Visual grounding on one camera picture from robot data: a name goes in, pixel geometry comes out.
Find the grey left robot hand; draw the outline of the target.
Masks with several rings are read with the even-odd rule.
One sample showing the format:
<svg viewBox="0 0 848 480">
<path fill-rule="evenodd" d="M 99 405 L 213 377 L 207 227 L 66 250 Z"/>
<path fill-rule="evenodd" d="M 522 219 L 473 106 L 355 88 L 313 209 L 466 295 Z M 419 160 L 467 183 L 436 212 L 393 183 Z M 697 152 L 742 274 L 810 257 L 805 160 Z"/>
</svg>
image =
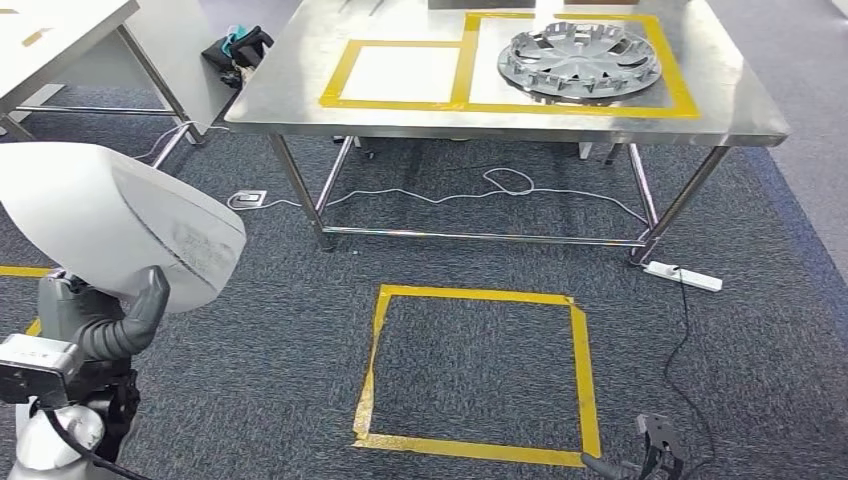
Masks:
<svg viewBox="0 0 848 480">
<path fill-rule="evenodd" d="M 144 286 L 125 311 L 121 301 L 62 269 L 39 280 L 41 335 L 76 344 L 89 360 L 122 360 L 146 350 L 155 338 L 170 297 L 158 266 L 143 272 Z"/>
</svg>

